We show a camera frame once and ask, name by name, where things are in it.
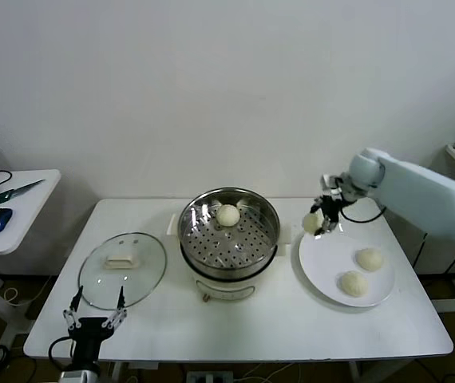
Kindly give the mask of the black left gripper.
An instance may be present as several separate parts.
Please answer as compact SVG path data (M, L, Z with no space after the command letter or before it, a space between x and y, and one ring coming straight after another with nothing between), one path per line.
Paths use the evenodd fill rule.
M68 369L99 369L98 358L101 343L113 336L113 330L126 319L124 287L120 288L116 310L107 317L78 318L83 286L79 286L69 307L63 310L69 336L76 345L73 351L71 365Z

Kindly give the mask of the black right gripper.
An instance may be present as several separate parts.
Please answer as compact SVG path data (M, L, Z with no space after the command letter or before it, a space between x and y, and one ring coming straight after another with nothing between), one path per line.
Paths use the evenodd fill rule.
M320 238L325 234L331 233L338 226L339 215L344 207L342 199L335 199L331 195L316 197L311 206L310 213L315 214L322 211L323 218L317 219L317 228L315 229L315 238Z

